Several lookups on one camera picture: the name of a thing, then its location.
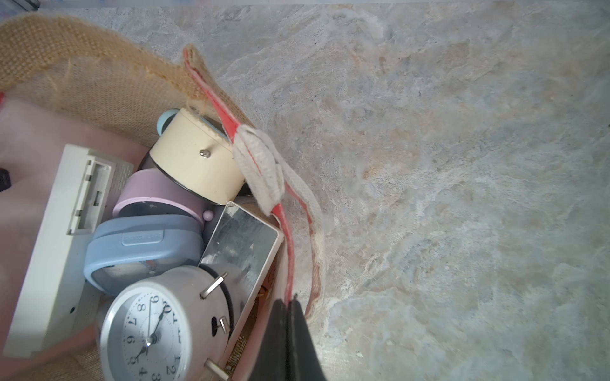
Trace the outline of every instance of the pink cloth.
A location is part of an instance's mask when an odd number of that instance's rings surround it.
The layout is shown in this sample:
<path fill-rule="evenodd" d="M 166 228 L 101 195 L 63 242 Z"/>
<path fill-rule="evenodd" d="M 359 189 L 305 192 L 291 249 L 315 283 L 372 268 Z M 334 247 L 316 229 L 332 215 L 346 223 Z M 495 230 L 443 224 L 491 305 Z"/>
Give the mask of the pink cloth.
<path fill-rule="evenodd" d="M 15 99 L 0 104 L 0 168 L 10 173 L 12 187 L 0 192 L 0 350 L 9 332 L 21 284 L 55 173 L 67 143 L 96 149 L 138 166 L 148 148 L 83 122 L 56 115 Z M 89 329 L 38 357 L 0 357 L 0 380 L 47 362 L 63 352 L 94 341 Z"/>

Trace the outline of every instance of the clock hand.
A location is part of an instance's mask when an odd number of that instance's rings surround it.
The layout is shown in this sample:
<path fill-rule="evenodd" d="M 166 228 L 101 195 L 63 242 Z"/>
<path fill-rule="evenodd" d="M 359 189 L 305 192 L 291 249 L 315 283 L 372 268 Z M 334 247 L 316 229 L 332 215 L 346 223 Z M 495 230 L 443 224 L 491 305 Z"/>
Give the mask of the clock hand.
<path fill-rule="evenodd" d="M 146 352 L 147 350 L 147 346 L 143 346 L 142 349 L 140 349 L 140 353 L 138 353 L 138 355 L 135 358 L 138 358 L 142 353 Z"/>
<path fill-rule="evenodd" d="M 150 336 L 151 334 L 151 302 L 153 301 L 153 297 L 151 296 L 150 300 L 148 301 L 148 333 L 146 334 L 146 336 Z"/>
<path fill-rule="evenodd" d="M 165 313 L 165 306 L 163 306 L 161 315 L 159 315 L 159 320 L 157 320 L 157 325 L 155 326 L 154 331 L 152 332 L 152 334 L 148 335 L 148 337 L 146 338 L 146 347 L 150 347 L 151 345 L 153 345 L 157 342 L 157 335 L 155 335 L 155 333 L 157 333 L 157 328 L 159 328 L 159 323 L 161 323 L 161 320 L 163 320 L 164 313 Z"/>

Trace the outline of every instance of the gray marble floor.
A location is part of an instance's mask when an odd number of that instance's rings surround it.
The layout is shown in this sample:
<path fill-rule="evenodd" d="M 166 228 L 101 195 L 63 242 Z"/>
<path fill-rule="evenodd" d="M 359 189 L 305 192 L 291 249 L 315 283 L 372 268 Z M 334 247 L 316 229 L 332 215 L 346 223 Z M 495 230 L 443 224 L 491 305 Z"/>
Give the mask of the gray marble floor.
<path fill-rule="evenodd" d="M 193 42 L 325 213 L 329 380 L 610 374 L 604 1 L 63 10 Z M 289 205 L 302 218 L 297 205 Z M 296 289 L 306 298 L 306 226 Z"/>

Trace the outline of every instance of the red strap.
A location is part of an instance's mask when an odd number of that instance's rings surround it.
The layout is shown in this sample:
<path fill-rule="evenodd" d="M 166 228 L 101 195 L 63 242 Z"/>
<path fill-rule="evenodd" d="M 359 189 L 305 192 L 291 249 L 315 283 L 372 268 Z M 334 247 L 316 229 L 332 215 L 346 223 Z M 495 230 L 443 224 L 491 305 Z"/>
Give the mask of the red strap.
<path fill-rule="evenodd" d="M 197 71 L 194 67 L 191 66 L 188 61 L 188 50 L 184 49 L 182 51 L 184 56 L 184 63 L 187 67 L 187 70 L 190 72 L 193 80 L 199 85 L 199 87 L 206 94 L 208 99 L 212 101 L 212 105 L 216 109 L 218 116 L 220 117 L 220 121 L 223 123 L 224 130 L 229 135 L 229 139 L 233 142 L 235 140 L 235 134 L 237 133 L 237 128 L 241 125 L 241 122 L 233 115 L 229 107 L 220 99 L 210 85 L 206 83 L 206 81 L 201 76 L 201 73 Z M 284 235 L 286 237 L 286 245 L 288 246 L 288 280 L 286 283 L 286 290 L 284 293 L 284 302 L 288 304 L 292 300 L 292 283 L 294 280 L 295 274 L 295 244 L 292 240 L 292 229 L 290 228 L 290 223 L 288 222 L 288 218 L 286 217 L 286 213 L 284 211 L 284 206 L 280 203 L 273 207 L 271 211 L 276 217 L 278 217 L 279 223 L 281 224 L 282 230 L 284 231 Z"/>

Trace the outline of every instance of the bag handle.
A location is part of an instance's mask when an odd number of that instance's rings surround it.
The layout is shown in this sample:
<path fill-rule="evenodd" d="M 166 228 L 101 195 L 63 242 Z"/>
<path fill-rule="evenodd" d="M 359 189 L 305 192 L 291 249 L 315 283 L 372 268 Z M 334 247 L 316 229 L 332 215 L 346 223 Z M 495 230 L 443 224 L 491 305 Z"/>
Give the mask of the bag handle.
<path fill-rule="evenodd" d="M 305 316 L 309 319 L 318 309 L 316 307 L 324 292 L 323 274 L 326 268 L 320 204 L 307 184 L 281 157 L 271 138 L 264 132 L 252 128 L 251 122 L 241 113 L 241 110 L 234 105 L 229 107 L 225 103 L 223 98 L 229 102 L 230 99 L 209 76 L 197 50 L 192 45 L 187 45 L 183 50 L 183 56 L 187 71 L 212 102 L 229 139 L 233 142 L 235 161 L 246 178 L 260 209 L 267 216 L 275 215 L 284 231 L 288 245 L 288 279 L 284 295 L 286 306 L 293 297 L 292 285 L 295 271 L 292 229 L 281 203 L 286 190 L 307 213 L 313 263 L 311 292 L 305 310 Z M 243 122 L 235 116 L 236 112 L 240 114 Z"/>

